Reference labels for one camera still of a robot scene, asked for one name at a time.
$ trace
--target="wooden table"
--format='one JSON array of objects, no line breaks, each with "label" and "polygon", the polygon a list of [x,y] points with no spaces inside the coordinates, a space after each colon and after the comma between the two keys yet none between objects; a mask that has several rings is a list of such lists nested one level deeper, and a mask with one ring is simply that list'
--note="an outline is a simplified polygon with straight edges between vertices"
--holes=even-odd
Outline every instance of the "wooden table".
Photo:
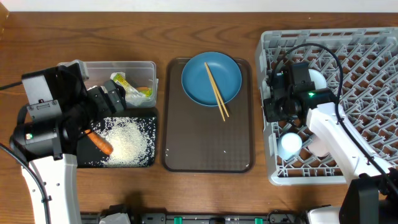
[{"label": "wooden table", "polygon": [[[157,65],[160,132],[167,64],[206,51],[246,59],[253,68],[256,162],[246,174],[169,172],[160,163],[146,169],[80,169],[78,198],[83,212],[126,203],[136,212],[266,213],[341,205],[347,186],[276,187],[267,179],[262,110],[254,51],[266,30],[398,26],[398,14],[328,13],[43,13],[12,12],[0,41],[0,85],[23,73],[73,59],[151,60]],[[0,91],[0,141],[8,142],[17,112],[27,103],[22,86]],[[21,168],[0,152],[0,223],[33,223]]]}]

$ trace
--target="blue plate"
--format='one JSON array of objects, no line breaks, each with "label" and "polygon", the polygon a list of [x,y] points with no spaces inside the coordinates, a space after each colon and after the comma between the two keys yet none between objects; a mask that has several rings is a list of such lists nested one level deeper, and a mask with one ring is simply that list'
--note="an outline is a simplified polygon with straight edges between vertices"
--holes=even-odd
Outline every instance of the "blue plate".
[{"label": "blue plate", "polygon": [[241,70],[232,58],[217,52],[202,53],[188,61],[182,71],[182,88],[185,93],[200,105],[217,106],[205,62],[224,103],[231,101],[241,89]]}]

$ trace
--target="chopstick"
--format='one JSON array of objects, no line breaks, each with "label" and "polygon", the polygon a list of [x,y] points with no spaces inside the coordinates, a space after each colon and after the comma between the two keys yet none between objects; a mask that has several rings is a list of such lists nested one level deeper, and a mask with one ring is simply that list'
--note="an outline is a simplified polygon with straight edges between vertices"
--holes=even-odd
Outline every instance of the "chopstick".
[{"label": "chopstick", "polygon": [[223,121],[225,121],[225,117],[224,117],[223,110],[221,109],[221,105],[223,105],[223,108],[225,110],[225,113],[226,113],[227,117],[229,117],[228,111],[226,110],[224,101],[223,101],[223,99],[222,99],[222,97],[220,95],[220,92],[218,91],[216,82],[214,81],[213,75],[211,74],[210,68],[209,68],[209,66],[207,65],[206,62],[205,62],[205,67],[206,67],[207,74],[208,74],[209,79],[210,79],[211,87],[213,87],[214,95],[216,96],[218,108],[220,109],[221,115],[223,117]]}]

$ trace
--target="orange carrot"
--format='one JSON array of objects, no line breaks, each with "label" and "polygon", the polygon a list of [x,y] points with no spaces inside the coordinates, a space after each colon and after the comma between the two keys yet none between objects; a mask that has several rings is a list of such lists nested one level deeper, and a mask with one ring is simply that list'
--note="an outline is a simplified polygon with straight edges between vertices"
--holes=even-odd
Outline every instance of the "orange carrot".
[{"label": "orange carrot", "polygon": [[90,133],[90,130],[86,130],[85,133],[103,153],[110,155],[113,152],[112,146],[95,132]]}]

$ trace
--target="plastic bin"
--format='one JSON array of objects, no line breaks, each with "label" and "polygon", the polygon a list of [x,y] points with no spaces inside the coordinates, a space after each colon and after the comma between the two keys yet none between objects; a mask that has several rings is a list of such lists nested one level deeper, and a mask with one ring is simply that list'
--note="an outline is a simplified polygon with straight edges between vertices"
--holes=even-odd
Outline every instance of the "plastic bin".
[{"label": "plastic bin", "polygon": [[85,62],[89,79],[85,81],[86,88],[101,86],[109,80],[114,72],[124,72],[126,80],[134,88],[152,88],[152,95],[139,106],[128,102],[128,108],[150,108],[156,105],[157,84],[156,64],[154,62]]},{"label": "plastic bin", "polygon": [[[341,104],[347,117],[369,145],[398,168],[398,28],[275,30],[262,33],[256,49],[257,84],[261,98],[270,97],[266,80],[271,65],[292,47],[322,44],[343,66]],[[333,57],[317,47],[302,47],[287,56],[291,63],[308,62],[326,78],[335,93],[338,68]],[[317,157],[308,150],[313,141],[307,127],[295,129],[302,138],[300,155],[285,161],[277,155],[277,138],[291,132],[264,118],[268,179],[274,185],[343,184],[345,179],[331,156]]]}]

